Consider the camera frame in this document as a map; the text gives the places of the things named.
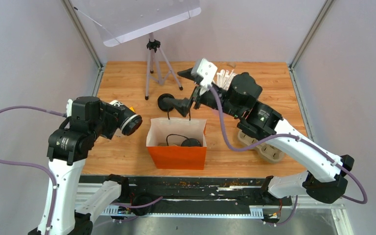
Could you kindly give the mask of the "black paper coffee cup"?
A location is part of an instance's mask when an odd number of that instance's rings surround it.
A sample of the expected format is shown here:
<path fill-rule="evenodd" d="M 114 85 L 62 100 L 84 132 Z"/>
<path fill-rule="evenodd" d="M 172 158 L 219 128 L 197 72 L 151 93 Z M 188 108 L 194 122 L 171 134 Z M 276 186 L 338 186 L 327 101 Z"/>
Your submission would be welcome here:
<path fill-rule="evenodd" d="M 129 136 L 141 126 L 142 117 L 136 114 L 133 109 L 118 100 L 113 100 L 109 104 L 119 109 L 118 129 L 114 133 L 115 136 Z"/>

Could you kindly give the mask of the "orange paper bag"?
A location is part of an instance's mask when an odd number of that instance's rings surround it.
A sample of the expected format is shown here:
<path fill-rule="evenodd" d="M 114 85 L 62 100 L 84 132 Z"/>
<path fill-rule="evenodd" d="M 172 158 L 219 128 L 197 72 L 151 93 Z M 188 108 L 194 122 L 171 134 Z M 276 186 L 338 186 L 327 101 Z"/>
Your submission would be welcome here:
<path fill-rule="evenodd" d="M 158 169 L 203 170 L 207 153 L 206 119 L 157 117 L 150 120 L 146 137 L 148 153 Z M 198 139 L 202 147 L 158 146 Z"/>

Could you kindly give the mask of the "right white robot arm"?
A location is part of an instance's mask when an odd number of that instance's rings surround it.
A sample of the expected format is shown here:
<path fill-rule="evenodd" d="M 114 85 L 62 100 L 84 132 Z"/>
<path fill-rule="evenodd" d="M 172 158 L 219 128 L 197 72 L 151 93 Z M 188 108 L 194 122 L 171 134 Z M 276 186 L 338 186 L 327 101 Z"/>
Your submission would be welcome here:
<path fill-rule="evenodd" d="M 182 116 L 191 109 L 205 105 L 219 112 L 219 116 L 238 119 L 237 127 L 246 136 L 256 139 L 257 144 L 266 143 L 292 157 L 305 167 L 299 174 L 265 178 L 260 198 L 273 204 L 287 196 L 308 195 L 326 204 L 345 197 L 354 159 L 349 155 L 336 155 L 321 148 L 297 131 L 279 112 L 258 100 L 262 87 L 247 72 L 233 77 L 227 90 L 210 84 L 201 93 L 202 72 L 190 68 L 179 71 L 180 77 L 195 83 L 189 98 L 167 98 Z"/>

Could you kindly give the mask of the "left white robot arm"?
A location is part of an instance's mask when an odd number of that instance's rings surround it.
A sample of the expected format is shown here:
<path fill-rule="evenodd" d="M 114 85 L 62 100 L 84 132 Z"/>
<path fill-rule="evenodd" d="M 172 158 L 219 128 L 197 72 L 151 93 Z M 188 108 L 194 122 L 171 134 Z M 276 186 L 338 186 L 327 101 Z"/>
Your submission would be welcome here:
<path fill-rule="evenodd" d="M 47 199 L 32 235 L 89 235 L 110 203 L 129 199 L 128 179 L 112 174 L 88 200 L 75 207 L 79 179 L 96 140 L 116 134 L 129 136 L 141 123 L 140 115 L 116 100 L 107 103 L 95 96 L 68 100 L 65 120 L 48 138 Z"/>

